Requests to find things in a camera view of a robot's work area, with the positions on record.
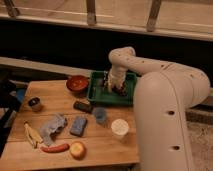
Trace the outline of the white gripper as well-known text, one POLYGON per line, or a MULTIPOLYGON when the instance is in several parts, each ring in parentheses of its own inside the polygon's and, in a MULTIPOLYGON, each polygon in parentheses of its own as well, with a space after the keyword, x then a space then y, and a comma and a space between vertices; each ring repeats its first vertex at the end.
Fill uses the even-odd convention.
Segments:
POLYGON ((108 90, 112 91, 113 88, 121 90, 126 78, 127 69, 124 67, 112 66, 108 73, 108 90))

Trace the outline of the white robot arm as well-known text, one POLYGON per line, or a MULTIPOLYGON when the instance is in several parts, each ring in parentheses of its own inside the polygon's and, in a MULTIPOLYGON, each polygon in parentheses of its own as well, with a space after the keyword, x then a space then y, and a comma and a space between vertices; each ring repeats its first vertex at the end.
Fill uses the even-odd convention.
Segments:
POLYGON ((137 73, 133 97, 141 171, 195 171, 186 114, 210 91, 208 76, 183 64, 138 57, 132 47, 109 53, 108 86, 137 73))

